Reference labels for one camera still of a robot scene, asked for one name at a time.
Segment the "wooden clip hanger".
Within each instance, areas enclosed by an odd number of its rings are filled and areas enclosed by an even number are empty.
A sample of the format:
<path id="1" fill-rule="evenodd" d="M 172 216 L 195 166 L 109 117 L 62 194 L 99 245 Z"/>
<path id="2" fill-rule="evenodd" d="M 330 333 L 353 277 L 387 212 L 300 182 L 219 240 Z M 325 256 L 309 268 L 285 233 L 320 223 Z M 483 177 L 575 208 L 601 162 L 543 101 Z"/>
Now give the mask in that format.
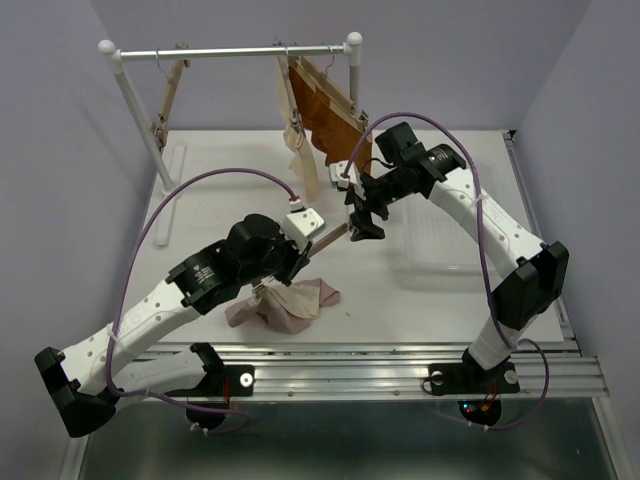
<path id="1" fill-rule="evenodd" d="M 151 133 L 155 137 L 156 144 L 160 150 L 166 145 L 169 133 L 169 117 L 177 94 L 179 82 L 185 69 L 189 68 L 191 61 L 188 59 L 178 59 L 171 64 L 169 71 L 166 71 L 160 60 L 156 61 L 157 69 L 165 78 L 165 89 L 158 113 L 151 123 Z"/>
<path id="2" fill-rule="evenodd" d="M 304 252 L 300 252 L 295 243 L 285 237 L 280 227 L 275 238 L 267 243 L 260 259 L 267 264 L 274 263 L 276 269 L 271 270 L 270 273 L 274 272 L 278 274 L 278 277 L 273 275 L 273 278 L 279 280 L 285 287 L 289 287 L 291 280 L 309 263 L 313 256 L 335 243 L 348 230 L 349 224 L 347 222 L 340 223 L 328 232 L 325 228 Z"/>

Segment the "pink underwear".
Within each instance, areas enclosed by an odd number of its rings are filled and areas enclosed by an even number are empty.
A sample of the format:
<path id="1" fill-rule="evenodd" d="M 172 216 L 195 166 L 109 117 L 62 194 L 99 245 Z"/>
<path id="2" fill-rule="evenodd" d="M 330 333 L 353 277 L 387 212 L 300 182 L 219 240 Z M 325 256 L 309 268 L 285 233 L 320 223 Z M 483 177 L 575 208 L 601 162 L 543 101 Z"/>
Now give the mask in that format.
<path id="1" fill-rule="evenodd" d="M 321 278 L 274 283 L 255 287 L 249 298 L 228 307 L 225 317 L 232 328 L 261 321 L 270 331 L 294 335 L 309 328 L 322 308 L 340 301 L 341 292 Z"/>

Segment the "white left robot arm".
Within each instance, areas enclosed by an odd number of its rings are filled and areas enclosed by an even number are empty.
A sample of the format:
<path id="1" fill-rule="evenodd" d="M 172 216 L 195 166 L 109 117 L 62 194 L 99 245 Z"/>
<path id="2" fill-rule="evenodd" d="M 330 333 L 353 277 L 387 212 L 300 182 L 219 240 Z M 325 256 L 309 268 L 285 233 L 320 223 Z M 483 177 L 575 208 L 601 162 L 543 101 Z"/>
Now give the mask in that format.
<path id="1" fill-rule="evenodd" d="M 187 257 L 126 313 L 63 350 L 46 347 L 34 357 L 66 432 L 95 432 L 126 403 L 166 400 L 174 391 L 210 394 L 224 382 L 225 366 L 207 342 L 197 342 L 164 361 L 134 370 L 133 362 L 172 331 L 235 299 L 267 277 L 290 285 L 309 262 L 322 221 L 311 210 L 282 222 L 250 214 L 227 237 Z"/>

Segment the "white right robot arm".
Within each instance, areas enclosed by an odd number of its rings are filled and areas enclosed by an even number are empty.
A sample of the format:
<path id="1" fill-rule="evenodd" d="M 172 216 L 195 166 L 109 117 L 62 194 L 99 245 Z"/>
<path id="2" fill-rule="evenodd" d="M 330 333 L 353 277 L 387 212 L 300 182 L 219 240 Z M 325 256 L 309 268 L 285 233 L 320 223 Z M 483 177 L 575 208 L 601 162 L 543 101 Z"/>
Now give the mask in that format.
<path id="1" fill-rule="evenodd" d="M 481 186 L 476 163 L 448 130 L 447 141 L 427 149 L 412 128 L 401 122 L 375 142 L 388 166 L 379 177 L 360 170 L 356 158 L 335 169 L 334 181 L 345 191 L 354 242 L 385 236 L 372 221 L 386 220 L 390 205 L 420 195 L 444 211 L 478 247 L 488 318 L 459 362 L 432 365 L 422 387 L 430 395 L 480 395 L 488 390 L 520 390 L 509 360 L 529 326 L 560 296 L 569 251 L 559 241 L 547 243 L 512 218 Z"/>

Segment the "beige underwear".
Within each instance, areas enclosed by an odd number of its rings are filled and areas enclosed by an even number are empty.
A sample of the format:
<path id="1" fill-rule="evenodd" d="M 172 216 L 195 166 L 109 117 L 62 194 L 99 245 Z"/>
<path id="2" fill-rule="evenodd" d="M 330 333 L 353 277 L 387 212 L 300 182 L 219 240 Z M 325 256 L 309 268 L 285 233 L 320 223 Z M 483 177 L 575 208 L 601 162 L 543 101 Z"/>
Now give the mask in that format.
<path id="1" fill-rule="evenodd" d="M 300 150 L 296 153 L 292 152 L 292 154 L 293 158 L 289 164 L 289 169 L 302 182 L 305 199 L 310 203 L 319 200 L 322 196 L 322 189 L 314 155 L 307 137 Z"/>

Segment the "brown underwear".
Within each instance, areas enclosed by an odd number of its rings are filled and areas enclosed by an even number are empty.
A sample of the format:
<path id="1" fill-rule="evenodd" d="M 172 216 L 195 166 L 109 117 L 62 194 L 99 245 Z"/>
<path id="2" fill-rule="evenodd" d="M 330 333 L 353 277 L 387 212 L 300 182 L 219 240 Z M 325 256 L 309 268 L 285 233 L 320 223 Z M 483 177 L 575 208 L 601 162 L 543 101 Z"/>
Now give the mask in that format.
<path id="1" fill-rule="evenodd" d="M 313 126 L 311 143 L 316 150 L 325 154 L 324 165 L 347 161 L 362 134 L 335 114 L 330 114 L 325 125 Z"/>

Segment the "empty wooden clip hanger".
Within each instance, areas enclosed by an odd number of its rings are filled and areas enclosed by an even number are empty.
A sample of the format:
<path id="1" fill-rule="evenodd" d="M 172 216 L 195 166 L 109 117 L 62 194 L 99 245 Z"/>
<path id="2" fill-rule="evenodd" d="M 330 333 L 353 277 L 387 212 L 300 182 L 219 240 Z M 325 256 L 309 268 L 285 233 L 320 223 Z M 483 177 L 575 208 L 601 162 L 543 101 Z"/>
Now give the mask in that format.
<path id="1" fill-rule="evenodd" d="M 169 117 L 177 94 L 179 82 L 185 69 L 189 68 L 191 61 L 188 59 L 178 59 L 171 64 L 169 71 L 166 71 L 160 60 L 156 61 L 157 69 L 165 78 L 165 89 L 158 113 L 151 123 L 151 133 L 155 137 L 156 144 L 160 150 L 166 145 L 169 133 Z"/>

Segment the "white plastic basket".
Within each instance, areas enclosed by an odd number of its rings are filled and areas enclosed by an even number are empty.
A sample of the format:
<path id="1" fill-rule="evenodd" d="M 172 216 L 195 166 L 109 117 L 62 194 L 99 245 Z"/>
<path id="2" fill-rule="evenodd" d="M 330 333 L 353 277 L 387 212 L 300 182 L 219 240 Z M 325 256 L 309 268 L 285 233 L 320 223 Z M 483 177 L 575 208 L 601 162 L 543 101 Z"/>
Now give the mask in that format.
<path id="1" fill-rule="evenodd" d="M 401 201 L 404 254 L 420 271 L 480 275 L 478 247 L 445 211 L 420 194 Z"/>

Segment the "aluminium mounting rail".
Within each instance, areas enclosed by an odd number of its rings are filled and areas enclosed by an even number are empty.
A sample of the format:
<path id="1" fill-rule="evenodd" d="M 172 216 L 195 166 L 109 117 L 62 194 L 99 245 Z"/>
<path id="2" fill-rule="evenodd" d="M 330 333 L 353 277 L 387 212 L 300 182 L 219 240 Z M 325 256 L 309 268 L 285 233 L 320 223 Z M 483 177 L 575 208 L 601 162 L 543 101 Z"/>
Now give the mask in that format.
<path id="1" fill-rule="evenodd" d="M 582 355 L 571 327 L 545 354 L 520 347 L 511 357 L 521 390 L 515 399 L 606 397 L 598 360 Z M 226 364 L 250 364 L 253 402 L 426 400 L 421 382 L 432 364 L 458 361 L 460 343 L 417 344 L 218 344 Z"/>

